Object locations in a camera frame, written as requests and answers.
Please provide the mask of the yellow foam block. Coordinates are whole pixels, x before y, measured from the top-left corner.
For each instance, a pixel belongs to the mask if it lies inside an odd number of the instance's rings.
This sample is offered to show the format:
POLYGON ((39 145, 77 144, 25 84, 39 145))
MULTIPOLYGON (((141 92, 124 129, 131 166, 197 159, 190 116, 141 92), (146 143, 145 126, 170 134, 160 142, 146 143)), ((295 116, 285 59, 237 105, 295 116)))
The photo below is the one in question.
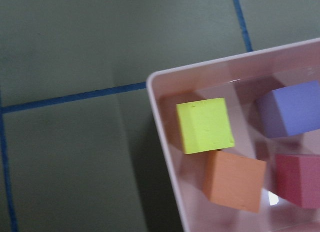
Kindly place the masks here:
POLYGON ((176 113, 185 154, 235 146, 225 98, 180 103, 176 113))

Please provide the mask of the orange foam block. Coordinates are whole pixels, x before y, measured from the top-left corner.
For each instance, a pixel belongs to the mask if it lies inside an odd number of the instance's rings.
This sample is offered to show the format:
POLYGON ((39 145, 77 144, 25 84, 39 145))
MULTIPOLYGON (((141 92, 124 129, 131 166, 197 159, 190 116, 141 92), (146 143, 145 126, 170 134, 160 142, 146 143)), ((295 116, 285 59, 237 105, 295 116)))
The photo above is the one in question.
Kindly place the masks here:
POLYGON ((259 212, 267 163, 224 151, 208 152, 203 193, 215 204, 259 212))

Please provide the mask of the purple foam block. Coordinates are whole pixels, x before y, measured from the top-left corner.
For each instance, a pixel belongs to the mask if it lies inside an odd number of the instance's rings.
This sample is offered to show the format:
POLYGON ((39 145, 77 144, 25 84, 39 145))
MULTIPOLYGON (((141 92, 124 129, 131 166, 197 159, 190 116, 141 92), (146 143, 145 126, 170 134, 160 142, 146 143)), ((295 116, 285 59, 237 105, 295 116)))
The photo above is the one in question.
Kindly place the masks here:
POLYGON ((272 90, 256 100, 264 134, 288 137, 320 128, 320 84, 309 81, 272 90))

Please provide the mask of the red foam block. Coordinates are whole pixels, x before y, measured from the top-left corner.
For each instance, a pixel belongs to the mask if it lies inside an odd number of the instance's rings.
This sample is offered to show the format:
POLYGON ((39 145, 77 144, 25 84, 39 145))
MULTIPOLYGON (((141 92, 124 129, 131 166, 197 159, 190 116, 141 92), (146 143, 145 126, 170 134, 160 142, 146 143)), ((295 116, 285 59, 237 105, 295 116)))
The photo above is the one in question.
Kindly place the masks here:
POLYGON ((277 154, 276 194, 308 209, 320 207, 320 156, 315 154, 277 154))

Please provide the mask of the pink plastic bin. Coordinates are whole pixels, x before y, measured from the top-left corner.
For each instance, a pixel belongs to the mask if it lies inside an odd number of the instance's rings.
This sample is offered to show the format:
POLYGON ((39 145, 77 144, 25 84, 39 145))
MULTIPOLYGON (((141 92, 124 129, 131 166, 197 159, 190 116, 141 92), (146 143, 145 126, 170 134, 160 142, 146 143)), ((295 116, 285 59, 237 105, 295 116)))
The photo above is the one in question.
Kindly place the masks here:
POLYGON ((320 41, 306 40, 152 73, 147 91, 184 231, 319 231, 320 212, 275 192, 275 155, 318 154, 320 133, 269 139, 255 101, 265 93, 320 78, 320 41), (182 150, 176 104, 224 97, 235 147, 228 151, 267 163, 258 213, 216 205, 202 193, 207 155, 182 150))

